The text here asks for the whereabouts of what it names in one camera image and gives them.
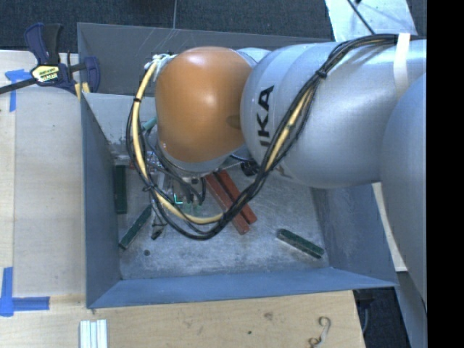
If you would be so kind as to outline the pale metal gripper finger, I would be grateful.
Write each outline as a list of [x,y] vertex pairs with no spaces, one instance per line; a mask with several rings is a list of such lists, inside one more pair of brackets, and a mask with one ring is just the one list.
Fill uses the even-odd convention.
[[151,226],[152,234],[150,236],[151,240],[156,240],[164,231],[167,223],[164,221],[163,217],[159,213],[155,203],[151,204],[152,214],[151,214]]

